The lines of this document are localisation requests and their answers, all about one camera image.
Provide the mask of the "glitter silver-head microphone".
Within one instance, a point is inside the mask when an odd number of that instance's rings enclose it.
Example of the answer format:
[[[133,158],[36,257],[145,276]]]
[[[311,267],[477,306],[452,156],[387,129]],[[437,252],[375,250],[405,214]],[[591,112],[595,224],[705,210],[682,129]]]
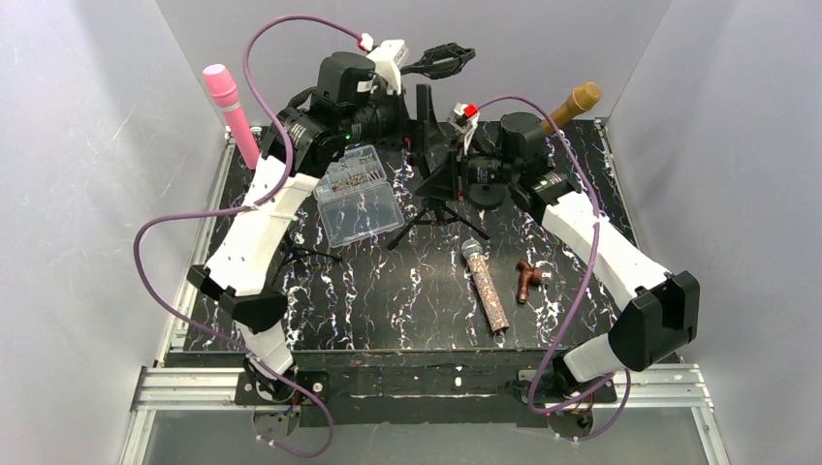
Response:
[[[482,302],[490,331],[499,333],[509,327],[504,306],[493,283],[484,248],[475,238],[466,239],[460,248]]]

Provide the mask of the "black tripod microphone stand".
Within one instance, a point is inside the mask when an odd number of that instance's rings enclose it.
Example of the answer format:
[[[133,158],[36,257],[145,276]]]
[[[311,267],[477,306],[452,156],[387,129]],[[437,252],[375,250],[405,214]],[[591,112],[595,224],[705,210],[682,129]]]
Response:
[[[441,78],[448,78],[461,72],[462,68],[473,58],[476,52],[470,47],[462,47],[456,43],[448,43],[440,46],[435,46],[423,52],[422,57],[401,69],[403,75],[418,74],[431,80]],[[410,122],[407,123],[407,128],[410,130]],[[428,158],[429,168],[435,170],[441,163],[446,160],[455,161],[455,149],[451,146],[451,141],[446,138],[446,142],[436,152],[433,157]],[[407,142],[408,149],[407,163],[410,164],[410,140]],[[452,202],[460,202],[463,200],[463,190],[458,190],[458,200]],[[420,211],[404,226],[404,228],[391,239],[386,248],[393,251],[400,243],[400,241],[408,235],[415,227],[429,226],[429,227],[446,227],[455,222],[459,222],[469,227],[477,233],[482,239],[488,240],[490,236],[481,228],[470,223],[466,218],[454,211],[449,205],[449,201],[440,201],[432,198],[418,197],[422,201]]]

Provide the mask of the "gold microphone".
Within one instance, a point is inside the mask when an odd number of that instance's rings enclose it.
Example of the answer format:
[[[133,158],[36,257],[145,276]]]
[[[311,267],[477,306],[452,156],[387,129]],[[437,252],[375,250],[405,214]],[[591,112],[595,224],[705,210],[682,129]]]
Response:
[[[549,137],[555,133],[555,129],[561,129],[573,118],[592,110],[601,99],[601,87],[595,82],[587,82],[576,87],[564,103],[554,109],[550,117],[554,123],[543,120],[540,125],[543,135]]]

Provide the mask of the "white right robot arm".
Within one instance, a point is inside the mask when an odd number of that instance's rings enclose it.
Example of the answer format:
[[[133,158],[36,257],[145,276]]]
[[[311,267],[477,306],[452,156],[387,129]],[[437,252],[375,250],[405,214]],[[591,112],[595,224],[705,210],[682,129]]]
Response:
[[[510,187],[517,207],[585,260],[585,289],[596,277],[622,312],[612,328],[560,356],[547,353],[546,370],[567,390],[620,369],[641,372],[696,337],[700,285],[689,272],[672,274],[599,215],[575,181],[543,176]]]

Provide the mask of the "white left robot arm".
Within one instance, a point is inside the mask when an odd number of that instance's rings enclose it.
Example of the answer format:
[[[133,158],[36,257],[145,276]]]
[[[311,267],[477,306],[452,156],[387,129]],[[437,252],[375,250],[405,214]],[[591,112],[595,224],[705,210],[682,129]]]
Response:
[[[187,280],[241,330],[250,364],[274,383],[293,366],[282,320],[288,299],[268,283],[269,265],[303,202],[351,144],[410,140],[403,75],[405,48],[367,55],[337,51],[320,65],[317,83],[276,114],[262,145],[242,211],[204,264]]]

